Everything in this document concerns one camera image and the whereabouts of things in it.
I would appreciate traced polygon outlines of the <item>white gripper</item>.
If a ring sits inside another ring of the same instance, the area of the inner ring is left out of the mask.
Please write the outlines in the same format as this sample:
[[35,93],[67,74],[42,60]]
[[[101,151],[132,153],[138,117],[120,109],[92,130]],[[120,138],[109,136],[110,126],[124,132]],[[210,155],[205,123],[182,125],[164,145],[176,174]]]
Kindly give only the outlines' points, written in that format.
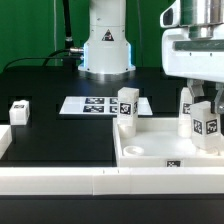
[[162,36],[162,66],[167,75],[190,78],[193,102],[204,96],[204,81],[216,84],[215,112],[224,114],[224,24],[210,40],[191,40],[187,28],[168,29]]

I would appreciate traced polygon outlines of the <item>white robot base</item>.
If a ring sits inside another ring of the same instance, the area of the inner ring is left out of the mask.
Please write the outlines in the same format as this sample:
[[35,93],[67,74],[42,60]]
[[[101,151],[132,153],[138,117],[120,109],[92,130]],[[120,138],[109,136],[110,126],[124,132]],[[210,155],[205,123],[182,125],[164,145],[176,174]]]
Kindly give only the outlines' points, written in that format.
[[105,81],[121,80],[135,71],[125,36],[126,0],[90,0],[90,31],[79,74]]

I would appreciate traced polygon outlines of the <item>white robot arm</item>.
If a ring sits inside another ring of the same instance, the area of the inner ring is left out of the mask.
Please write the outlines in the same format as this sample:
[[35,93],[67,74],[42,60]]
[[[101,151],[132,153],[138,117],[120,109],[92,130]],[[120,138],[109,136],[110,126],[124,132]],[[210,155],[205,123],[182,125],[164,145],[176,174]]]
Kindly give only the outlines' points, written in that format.
[[224,114],[224,0],[175,0],[160,15],[162,66],[187,78],[193,98],[204,81],[216,83],[213,113]]

